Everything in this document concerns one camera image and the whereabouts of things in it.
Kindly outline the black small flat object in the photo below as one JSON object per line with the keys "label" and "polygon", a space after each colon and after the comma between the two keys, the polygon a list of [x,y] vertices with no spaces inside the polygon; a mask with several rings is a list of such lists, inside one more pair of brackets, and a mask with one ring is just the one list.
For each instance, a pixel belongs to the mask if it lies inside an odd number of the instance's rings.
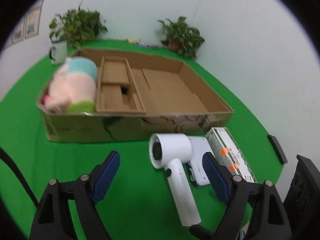
{"label": "black small flat object", "polygon": [[271,146],[273,147],[277,157],[278,157],[278,160],[281,164],[287,164],[287,157],[278,141],[278,139],[274,136],[274,135],[271,135],[271,134],[268,134],[267,135],[267,138],[271,144]]}

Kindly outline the right potted green plant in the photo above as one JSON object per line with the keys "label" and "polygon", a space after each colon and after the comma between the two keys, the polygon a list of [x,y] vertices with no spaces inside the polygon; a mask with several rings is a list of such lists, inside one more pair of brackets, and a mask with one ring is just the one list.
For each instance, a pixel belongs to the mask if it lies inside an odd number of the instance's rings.
{"label": "right potted green plant", "polygon": [[165,35],[161,44],[185,59],[194,60],[205,39],[201,36],[199,29],[190,26],[186,19],[180,16],[176,22],[168,18],[157,20]]}

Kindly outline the framed certificates on wall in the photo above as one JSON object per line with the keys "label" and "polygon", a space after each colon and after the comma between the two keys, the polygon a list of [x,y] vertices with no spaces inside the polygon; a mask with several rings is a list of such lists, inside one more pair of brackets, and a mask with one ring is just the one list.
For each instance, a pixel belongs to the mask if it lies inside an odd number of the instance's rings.
{"label": "framed certificates on wall", "polygon": [[39,34],[41,11],[44,0],[37,0],[22,16],[7,38],[4,49]]}

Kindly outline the potted green plant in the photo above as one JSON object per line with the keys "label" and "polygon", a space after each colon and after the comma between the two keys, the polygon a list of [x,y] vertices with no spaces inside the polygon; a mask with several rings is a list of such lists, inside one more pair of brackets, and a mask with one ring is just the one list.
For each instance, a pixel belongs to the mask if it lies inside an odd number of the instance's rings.
{"label": "potted green plant", "polygon": [[180,16],[176,22],[168,18],[157,20],[165,35],[161,44],[185,59],[194,60],[205,39],[201,36],[199,29],[190,26],[186,19]]}
{"label": "potted green plant", "polygon": [[55,14],[48,28],[52,42],[66,41],[73,48],[94,41],[100,34],[108,32],[106,21],[99,11],[81,7]]}

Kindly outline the colourful tissue pack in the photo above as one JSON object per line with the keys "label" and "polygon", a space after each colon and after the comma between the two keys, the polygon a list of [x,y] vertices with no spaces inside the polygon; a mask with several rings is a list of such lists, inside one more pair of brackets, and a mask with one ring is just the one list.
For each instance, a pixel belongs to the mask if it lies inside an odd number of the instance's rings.
{"label": "colourful tissue pack", "polygon": [[160,48],[159,45],[154,44],[154,43],[148,43],[148,42],[141,42],[141,41],[137,41],[135,42],[135,45],[141,47],[141,48],[151,48],[151,49],[158,49]]}

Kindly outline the white green medicine box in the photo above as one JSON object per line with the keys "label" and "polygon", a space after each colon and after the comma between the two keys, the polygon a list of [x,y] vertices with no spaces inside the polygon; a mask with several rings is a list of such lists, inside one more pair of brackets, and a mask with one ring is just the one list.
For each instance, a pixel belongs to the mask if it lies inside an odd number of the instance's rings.
{"label": "white green medicine box", "polygon": [[239,175],[247,182],[257,183],[249,163],[226,127],[212,127],[205,137],[220,165],[227,167],[232,175]]}

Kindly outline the large cardboard tray box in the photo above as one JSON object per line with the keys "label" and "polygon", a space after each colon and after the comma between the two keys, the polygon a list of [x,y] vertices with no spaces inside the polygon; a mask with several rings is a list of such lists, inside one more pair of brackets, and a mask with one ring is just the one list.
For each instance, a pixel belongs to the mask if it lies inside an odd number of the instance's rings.
{"label": "large cardboard tray box", "polygon": [[206,132],[232,108],[189,65],[114,49],[79,49],[37,98],[47,139],[114,142]]}

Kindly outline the left potted green plant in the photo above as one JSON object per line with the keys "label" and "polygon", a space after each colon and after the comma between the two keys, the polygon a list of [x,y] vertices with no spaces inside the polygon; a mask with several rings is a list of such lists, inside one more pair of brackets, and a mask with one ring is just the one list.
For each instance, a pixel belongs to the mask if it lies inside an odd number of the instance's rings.
{"label": "left potted green plant", "polygon": [[99,11],[81,7],[55,14],[48,28],[52,42],[66,41],[73,48],[94,41],[100,34],[108,32],[106,21]]}

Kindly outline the white hair dryer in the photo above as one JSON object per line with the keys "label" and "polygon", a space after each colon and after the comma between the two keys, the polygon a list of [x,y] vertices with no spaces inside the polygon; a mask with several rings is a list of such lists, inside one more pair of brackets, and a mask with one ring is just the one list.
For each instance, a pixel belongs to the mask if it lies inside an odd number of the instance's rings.
{"label": "white hair dryer", "polygon": [[186,227],[201,222],[183,167],[192,156],[191,142],[185,134],[154,133],[150,137],[150,161],[155,169],[164,170],[180,222]]}

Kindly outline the pink teal plush toy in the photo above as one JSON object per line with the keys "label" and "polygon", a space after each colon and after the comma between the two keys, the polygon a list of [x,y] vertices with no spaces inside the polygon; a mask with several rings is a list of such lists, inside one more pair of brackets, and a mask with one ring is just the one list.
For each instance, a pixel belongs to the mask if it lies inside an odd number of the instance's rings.
{"label": "pink teal plush toy", "polygon": [[67,57],[54,73],[44,108],[52,113],[94,113],[98,83],[96,64],[85,57]]}

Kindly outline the cardboard divider insert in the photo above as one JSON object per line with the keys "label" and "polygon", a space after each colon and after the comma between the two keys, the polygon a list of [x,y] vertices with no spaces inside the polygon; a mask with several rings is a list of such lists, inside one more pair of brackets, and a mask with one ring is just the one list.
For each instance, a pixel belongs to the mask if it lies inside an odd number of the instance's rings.
{"label": "cardboard divider insert", "polygon": [[96,96],[96,111],[108,114],[145,114],[145,106],[128,60],[102,58]]}

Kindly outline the white device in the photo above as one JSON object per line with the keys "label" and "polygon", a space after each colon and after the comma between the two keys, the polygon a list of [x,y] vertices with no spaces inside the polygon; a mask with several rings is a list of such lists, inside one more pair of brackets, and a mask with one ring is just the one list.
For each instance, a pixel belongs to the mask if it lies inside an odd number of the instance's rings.
{"label": "white device", "polygon": [[210,184],[207,175],[202,166],[202,157],[206,152],[212,153],[212,149],[208,140],[205,137],[190,136],[188,137],[193,155],[188,161],[190,180],[197,187],[202,187]]}

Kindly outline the white enamel mug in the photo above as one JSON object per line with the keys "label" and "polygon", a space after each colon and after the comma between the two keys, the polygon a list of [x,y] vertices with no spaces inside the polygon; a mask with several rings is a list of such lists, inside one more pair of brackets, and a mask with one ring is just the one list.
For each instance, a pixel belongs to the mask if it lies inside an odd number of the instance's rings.
{"label": "white enamel mug", "polygon": [[67,57],[67,41],[53,42],[49,49],[49,59],[53,66],[62,64]]}

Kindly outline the yellow packet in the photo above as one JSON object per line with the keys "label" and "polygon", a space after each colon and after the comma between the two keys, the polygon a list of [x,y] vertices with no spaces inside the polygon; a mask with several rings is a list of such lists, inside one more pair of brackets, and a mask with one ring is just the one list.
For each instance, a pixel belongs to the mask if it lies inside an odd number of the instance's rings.
{"label": "yellow packet", "polygon": [[128,43],[130,43],[130,44],[133,44],[133,43],[140,42],[140,39],[135,39],[135,38],[133,38],[133,39],[127,39],[126,41],[127,41]]}

